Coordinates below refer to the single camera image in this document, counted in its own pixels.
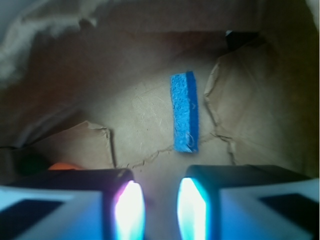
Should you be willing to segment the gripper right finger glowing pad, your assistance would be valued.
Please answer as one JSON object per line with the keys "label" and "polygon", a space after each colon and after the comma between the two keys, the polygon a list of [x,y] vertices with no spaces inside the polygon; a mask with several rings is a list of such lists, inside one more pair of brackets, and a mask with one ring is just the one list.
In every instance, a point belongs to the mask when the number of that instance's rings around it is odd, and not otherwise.
{"label": "gripper right finger glowing pad", "polygon": [[317,240],[320,180],[275,165],[191,165],[177,221],[184,240]]}

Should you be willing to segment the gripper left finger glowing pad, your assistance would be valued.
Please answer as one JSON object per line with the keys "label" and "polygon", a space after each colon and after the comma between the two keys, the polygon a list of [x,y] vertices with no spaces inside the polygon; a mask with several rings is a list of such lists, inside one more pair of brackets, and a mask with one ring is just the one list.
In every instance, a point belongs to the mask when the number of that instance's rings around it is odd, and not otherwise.
{"label": "gripper left finger glowing pad", "polygon": [[47,170],[0,188],[3,240],[142,240],[145,201],[131,170]]}

